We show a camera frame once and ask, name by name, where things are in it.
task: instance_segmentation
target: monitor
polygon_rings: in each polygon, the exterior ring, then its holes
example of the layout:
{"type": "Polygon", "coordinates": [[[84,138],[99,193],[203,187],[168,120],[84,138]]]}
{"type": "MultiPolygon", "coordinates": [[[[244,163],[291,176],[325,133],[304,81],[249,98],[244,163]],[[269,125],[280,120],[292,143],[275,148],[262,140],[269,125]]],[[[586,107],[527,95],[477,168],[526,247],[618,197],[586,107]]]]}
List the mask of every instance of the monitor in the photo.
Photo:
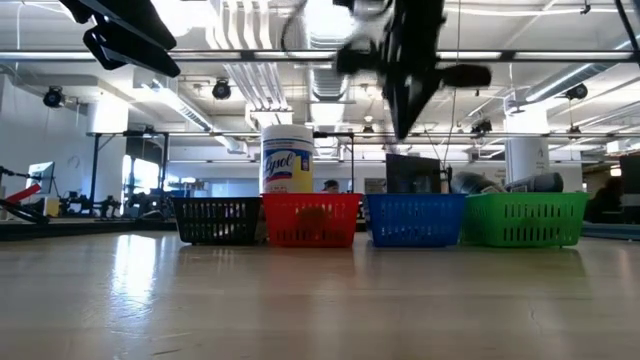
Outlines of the monitor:
{"type": "Polygon", "coordinates": [[[39,184],[41,189],[36,194],[51,193],[54,166],[55,163],[53,161],[29,165],[29,176],[31,176],[31,179],[27,179],[27,188],[39,184]]]}
{"type": "Polygon", "coordinates": [[[440,161],[417,156],[387,154],[387,193],[442,192],[440,161]]]}

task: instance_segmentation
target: lysol logo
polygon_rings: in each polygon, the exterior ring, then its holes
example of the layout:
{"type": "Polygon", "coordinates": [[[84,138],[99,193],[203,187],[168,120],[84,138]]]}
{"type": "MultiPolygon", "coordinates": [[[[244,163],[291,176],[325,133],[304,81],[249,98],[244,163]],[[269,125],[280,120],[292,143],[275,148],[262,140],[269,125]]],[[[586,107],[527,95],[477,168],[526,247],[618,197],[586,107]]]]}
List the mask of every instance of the lysol logo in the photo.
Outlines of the lysol logo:
{"type": "Polygon", "coordinates": [[[266,181],[291,179],[293,176],[293,161],[295,154],[291,151],[279,151],[269,155],[264,164],[266,181]]]}

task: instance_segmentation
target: person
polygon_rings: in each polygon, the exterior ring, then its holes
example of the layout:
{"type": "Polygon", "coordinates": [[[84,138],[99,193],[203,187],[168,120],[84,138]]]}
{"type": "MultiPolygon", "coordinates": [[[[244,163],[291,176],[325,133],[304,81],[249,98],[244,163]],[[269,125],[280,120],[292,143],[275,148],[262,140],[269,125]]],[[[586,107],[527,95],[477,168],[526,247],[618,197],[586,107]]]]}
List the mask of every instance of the person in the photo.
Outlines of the person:
{"type": "Polygon", "coordinates": [[[584,219],[592,223],[620,222],[622,194],[622,179],[610,178],[605,186],[598,190],[596,196],[587,203],[584,219]]]}
{"type": "Polygon", "coordinates": [[[324,189],[322,190],[325,194],[339,194],[340,193],[340,184],[336,180],[327,180],[324,182],[324,189]]]}

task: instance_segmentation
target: black basket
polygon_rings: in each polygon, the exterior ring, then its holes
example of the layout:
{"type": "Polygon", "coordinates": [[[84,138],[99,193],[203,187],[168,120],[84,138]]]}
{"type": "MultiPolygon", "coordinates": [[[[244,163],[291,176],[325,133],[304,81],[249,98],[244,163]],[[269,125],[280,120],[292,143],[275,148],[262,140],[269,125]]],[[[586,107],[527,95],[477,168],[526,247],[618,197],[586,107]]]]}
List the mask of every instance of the black basket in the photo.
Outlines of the black basket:
{"type": "Polygon", "coordinates": [[[255,245],[262,198],[173,198],[180,240],[191,244],[255,245]]]}

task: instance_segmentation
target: ceiling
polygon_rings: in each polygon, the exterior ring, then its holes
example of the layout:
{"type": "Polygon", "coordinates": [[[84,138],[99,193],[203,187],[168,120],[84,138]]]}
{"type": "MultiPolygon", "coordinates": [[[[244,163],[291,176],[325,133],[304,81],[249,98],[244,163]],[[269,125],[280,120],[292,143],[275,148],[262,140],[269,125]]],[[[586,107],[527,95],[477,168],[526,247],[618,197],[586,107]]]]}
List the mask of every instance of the ceiling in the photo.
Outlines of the ceiling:
{"type": "MultiPolygon", "coordinates": [[[[37,50],[73,50],[84,49],[81,37],[87,26],[73,23],[56,1],[46,2],[0,0],[0,49],[37,49],[37,50]]],[[[270,8],[270,38],[277,46],[286,16],[291,12],[295,1],[272,0],[270,8]]],[[[506,16],[517,11],[550,11],[580,9],[584,0],[475,0],[447,1],[449,8],[447,22],[440,36],[440,48],[446,49],[556,49],[556,50],[611,50],[625,41],[624,29],[618,15],[611,12],[615,8],[612,1],[590,1],[593,9],[589,14],[564,14],[545,16],[506,16]],[[471,10],[492,11],[492,16],[470,14],[471,10]]],[[[626,2],[628,9],[632,5],[626,2]]],[[[636,17],[631,20],[635,29],[639,29],[636,17]]],[[[380,26],[373,26],[368,32],[380,32],[380,26]]],[[[301,27],[294,26],[293,35],[288,43],[302,47],[304,38],[301,27]]],[[[210,49],[205,41],[205,30],[196,27],[187,35],[177,38],[179,49],[210,49]]],[[[468,126],[477,119],[468,115],[483,103],[504,96],[510,88],[534,86],[544,79],[561,73],[572,64],[517,63],[493,64],[494,80],[488,89],[475,90],[451,89],[440,91],[423,111],[418,129],[430,131],[449,131],[468,126]]],[[[242,118],[246,111],[246,101],[242,96],[232,96],[230,100],[217,101],[211,95],[211,89],[217,78],[230,77],[225,66],[220,63],[181,63],[182,75],[178,77],[178,92],[195,104],[210,117],[217,128],[229,131],[250,131],[242,118]]],[[[156,127],[163,124],[173,125],[185,122],[167,106],[140,99],[132,85],[131,67],[113,72],[102,70],[98,64],[77,63],[24,63],[19,67],[21,76],[44,75],[91,75],[120,89],[131,98],[132,103],[140,103],[141,111],[148,112],[156,120],[156,127]]],[[[304,124],[309,118],[310,97],[308,92],[309,68],[302,64],[278,63],[277,72],[287,102],[293,111],[293,122],[304,124]]],[[[571,121],[578,122],[600,116],[615,109],[629,105],[640,99],[640,70],[637,65],[618,65],[584,82],[589,96],[582,101],[569,102],[552,100],[547,103],[548,120],[551,130],[566,130],[571,121]],[[606,95],[601,95],[621,84],[626,86],[606,95]]],[[[365,124],[364,117],[373,117],[373,123],[380,128],[388,124],[388,108],[379,95],[372,95],[364,85],[375,86],[376,78],[371,74],[358,75],[351,79],[351,87],[342,100],[345,104],[344,115],[339,128],[360,131],[365,124]]],[[[233,86],[232,92],[239,93],[233,86]]],[[[504,114],[490,113],[494,131],[502,129],[504,114]]],[[[640,126],[635,112],[624,117],[603,122],[589,128],[590,132],[612,131],[621,126],[632,124],[640,126]]]]}

